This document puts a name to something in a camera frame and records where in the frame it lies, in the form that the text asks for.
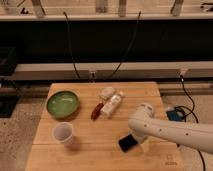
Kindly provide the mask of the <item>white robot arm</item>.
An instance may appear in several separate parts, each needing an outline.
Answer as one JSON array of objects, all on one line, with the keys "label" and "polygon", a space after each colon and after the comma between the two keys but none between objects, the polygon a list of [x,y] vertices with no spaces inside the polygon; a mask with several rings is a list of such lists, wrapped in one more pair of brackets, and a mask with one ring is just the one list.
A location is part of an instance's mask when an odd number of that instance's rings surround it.
[{"label": "white robot arm", "polygon": [[128,126],[138,141],[150,135],[213,154],[213,125],[156,119],[149,103],[139,105]]}]

